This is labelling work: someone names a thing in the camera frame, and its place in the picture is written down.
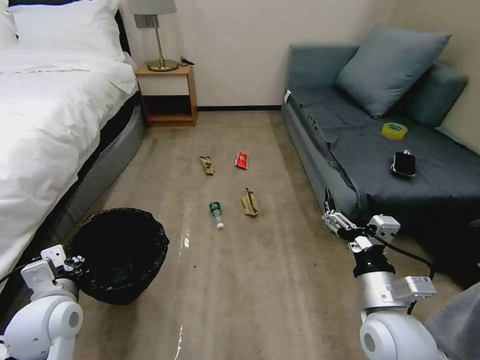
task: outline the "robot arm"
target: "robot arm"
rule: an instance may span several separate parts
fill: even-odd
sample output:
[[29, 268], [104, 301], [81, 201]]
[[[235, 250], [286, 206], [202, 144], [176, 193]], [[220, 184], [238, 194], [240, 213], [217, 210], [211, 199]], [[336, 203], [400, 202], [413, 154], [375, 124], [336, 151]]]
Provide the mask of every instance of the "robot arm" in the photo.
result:
[[322, 218], [335, 234], [349, 241], [355, 257], [353, 274], [360, 282], [360, 344], [367, 358], [447, 359], [418, 320], [398, 311], [436, 294], [429, 277], [395, 278], [395, 269], [385, 257], [384, 242], [392, 241], [400, 224], [390, 216], [376, 215], [366, 227], [359, 227], [334, 210], [326, 211]]
[[43, 250], [41, 257], [21, 270], [23, 280], [33, 290], [32, 302], [15, 314], [5, 330], [5, 359], [73, 359], [84, 314], [77, 303], [75, 283], [57, 277], [61, 272], [75, 274], [84, 260], [67, 260], [61, 245]]

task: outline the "sofa armrest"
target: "sofa armrest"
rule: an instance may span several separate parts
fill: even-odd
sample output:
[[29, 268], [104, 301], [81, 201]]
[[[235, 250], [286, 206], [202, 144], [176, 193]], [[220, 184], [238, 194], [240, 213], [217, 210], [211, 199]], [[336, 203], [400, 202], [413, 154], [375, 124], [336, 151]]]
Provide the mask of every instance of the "sofa armrest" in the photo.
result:
[[401, 105], [406, 115], [419, 124], [439, 127], [468, 81], [455, 69], [434, 63], [405, 94]]
[[330, 86], [358, 50], [356, 45], [294, 44], [290, 46], [286, 89]]

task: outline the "power cord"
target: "power cord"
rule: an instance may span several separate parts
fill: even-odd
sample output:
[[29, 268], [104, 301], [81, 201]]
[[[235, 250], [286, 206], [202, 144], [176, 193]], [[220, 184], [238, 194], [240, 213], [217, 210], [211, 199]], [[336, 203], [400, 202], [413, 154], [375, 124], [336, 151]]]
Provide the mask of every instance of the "power cord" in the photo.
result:
[[[36, 262], [38, 260], [42, 259], [40, 256], [39, 257], [35, 257], [31, 260], [31, 262]], [[17, 266], [16, 268], [14, 268], [12, 271], [10, 271], [7, 275], [5, 275], [4, 277], [2, 277], [0, 279], [0, 284], [3, 283], [4, 281], [6, 281], [8, 278], [10, 278], [13, 274], [19, 272], [20, 270], [22, 270], [24, 267], [26, 267], [28, 264], [23, 264], [23, 265], [20, 265], [20, 266]]]
[[[418, 255], [415, 255], [415, 254], [412, 254], [411, 252], [408, 252], [408, 251], [405, 251], [405, 250], [402, 250], [401, 248], [398, 248], [388, 242], [386, 242], [385, 240], [383, 240], [380, 236], [377, 236], [377, 235], [373, 235], [373, 237], [375, 239], [377, 239], [379, 242], [381, 242], [383, 245], [385, 245], [387, 248], [390, 248], [392, 249], [393, 251], [396, 251], [397, 253], [399, 254], [402, 254], [402, 255], [405, 255], [411, 259], [414, 259], [414, 260], [417, 260], [418, 262], [421, 262], [423, 264], [425, 264], [426, 266], [428, 266], [428, 269], [430, 270], [430, 274], [428, 274], [428, 277], [430, 278], [430, 280], [433, 280], [434, 279], [434, 276], [435, 276], [435, 271], [434, 271], [434, 264], [431, 263], [430, 261], [428, 260], [425, 260], [423, 257], [420, 257]], [[412, 311], [414, 310], [414, 307], [415, 305], [417, 304], [416, 301], [413, 301], [408, 310], [406, 311], [406, 313], [408, 315], [412, 315]]]
[[181, 67], [187, 67], [188, 65], [195, 65], [195, 63], [188, 61], [186, 58], [181, 56], [178, 65], [180, 65]]

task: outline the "baseboard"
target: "baseboard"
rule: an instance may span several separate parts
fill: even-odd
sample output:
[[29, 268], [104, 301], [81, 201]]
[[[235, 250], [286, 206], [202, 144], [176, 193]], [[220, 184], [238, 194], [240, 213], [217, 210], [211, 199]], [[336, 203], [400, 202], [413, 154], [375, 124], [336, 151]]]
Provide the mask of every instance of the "baseboard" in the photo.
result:
[[280, 111], [281, 105], [253, 105], [253, 106], [198, 106], [199, 112], [210, 111]]

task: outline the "yellow tape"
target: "yellow tape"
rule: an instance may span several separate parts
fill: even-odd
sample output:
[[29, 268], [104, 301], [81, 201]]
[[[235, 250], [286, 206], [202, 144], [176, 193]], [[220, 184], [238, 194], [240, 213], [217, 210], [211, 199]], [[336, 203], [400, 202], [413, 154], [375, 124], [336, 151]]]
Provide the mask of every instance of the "yellow tape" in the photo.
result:
[[381, 129], [381, 134], [392, 140], [401, 140], [407, 134], [407, 127], [396, 122], [387, 122]]

